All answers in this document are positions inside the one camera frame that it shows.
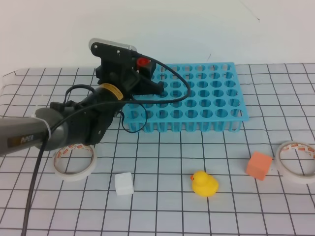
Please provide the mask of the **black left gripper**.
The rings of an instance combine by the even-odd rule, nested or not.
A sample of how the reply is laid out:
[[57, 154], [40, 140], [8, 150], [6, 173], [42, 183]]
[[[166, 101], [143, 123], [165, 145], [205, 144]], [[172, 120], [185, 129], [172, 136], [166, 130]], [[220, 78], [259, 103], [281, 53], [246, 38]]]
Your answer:
[[156, 69], [155, 62], [140, 64], [140, 75], [134, 70], [134, 51], [125, 46], [107, 43], [92, 43], [91, 52], [100, 58], [101, 64], [95, 70], [98, 84], [112, 84], [123, 94], [161, 95], [164, 92], [162, 82], [153, 82], [152, 76]]

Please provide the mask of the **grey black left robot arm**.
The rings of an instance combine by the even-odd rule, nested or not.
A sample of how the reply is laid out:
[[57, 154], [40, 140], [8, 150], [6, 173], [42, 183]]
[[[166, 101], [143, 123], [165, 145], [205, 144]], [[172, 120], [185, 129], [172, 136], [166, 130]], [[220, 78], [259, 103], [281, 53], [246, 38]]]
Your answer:
[[33, 117], [1, 119], [2, 155], [39, 147], [43, 141], [46, 150], [79, 143], [95, 145], [133, 96], [163, 93], [162, 83], [152, 80], [157, 64], [139, 55], [135, 47], [93, 38], [89, 48], [101, 60], [95, 70], [98, 86], [87, 86], [90, 94], [82, 101], [51, 102]]

